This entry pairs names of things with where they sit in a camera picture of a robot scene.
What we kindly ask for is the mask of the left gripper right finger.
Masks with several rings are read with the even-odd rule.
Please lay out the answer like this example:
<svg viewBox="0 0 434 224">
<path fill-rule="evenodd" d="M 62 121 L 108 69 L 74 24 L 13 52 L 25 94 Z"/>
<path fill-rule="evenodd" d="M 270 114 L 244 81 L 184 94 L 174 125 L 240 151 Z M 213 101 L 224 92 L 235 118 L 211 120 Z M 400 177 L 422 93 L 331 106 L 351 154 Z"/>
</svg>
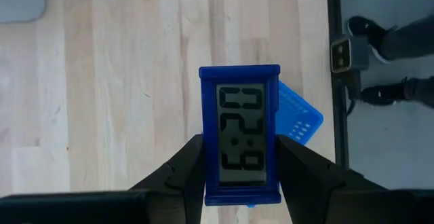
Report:
<svg viewBox="0 0 434 224">
<path fill-rule="evenodd" d="M 278 135 L 277 172 L 294 223 L 392 223 L 384 187 Z"/>
</svg>

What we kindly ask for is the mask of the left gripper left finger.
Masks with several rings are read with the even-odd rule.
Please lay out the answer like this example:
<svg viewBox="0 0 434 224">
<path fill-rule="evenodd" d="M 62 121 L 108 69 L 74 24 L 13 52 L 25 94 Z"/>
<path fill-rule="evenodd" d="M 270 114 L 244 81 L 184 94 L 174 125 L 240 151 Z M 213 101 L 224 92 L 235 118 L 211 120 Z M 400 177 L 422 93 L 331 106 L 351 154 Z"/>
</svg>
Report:
<svg viewBox="0 0 434 224">
<path fill-rule="evenodd" d="M 136 183 L 145 192 L 146 222 L 199 224 L 205 187 L 203 136 L 193 136 L 166 163 Z"/>
</svg>

